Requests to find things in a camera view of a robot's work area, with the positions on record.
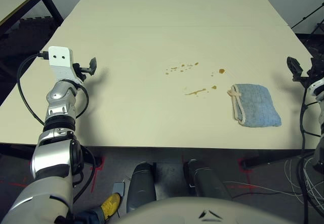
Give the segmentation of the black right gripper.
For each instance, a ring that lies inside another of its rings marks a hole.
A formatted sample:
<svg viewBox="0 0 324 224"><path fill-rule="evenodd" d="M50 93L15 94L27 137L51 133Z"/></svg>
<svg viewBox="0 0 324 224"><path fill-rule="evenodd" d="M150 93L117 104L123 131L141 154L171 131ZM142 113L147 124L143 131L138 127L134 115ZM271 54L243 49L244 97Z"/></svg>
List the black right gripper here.
<svg viewBox="0 0 324 224"><path fill-rule="evenodd" d="M303 81L303 69L297 59L287 57L287 66L293 75L293 81ZM323 78L323 59L311 58L311 68L307 71L307 77L304 82L316 82Z"/></svg>

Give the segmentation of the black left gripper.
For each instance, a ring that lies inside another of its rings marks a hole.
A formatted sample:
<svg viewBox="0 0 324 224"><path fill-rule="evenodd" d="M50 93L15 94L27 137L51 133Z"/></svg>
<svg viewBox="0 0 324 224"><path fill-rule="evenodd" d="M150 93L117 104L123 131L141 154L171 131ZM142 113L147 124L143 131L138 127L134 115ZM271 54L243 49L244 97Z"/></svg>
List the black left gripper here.
<svg viewBox="0 0 324 224"><path fill-rule="evenodd" d="M80 67L79 63L73 63L72 67L73 67L73 70L74 70L76 76L80 80L85 80L87 78L86 73L88 73L90 75L95 74L96 69L97 69L97 60L95 57L92 58L89 63L89 68Z"/></svg>

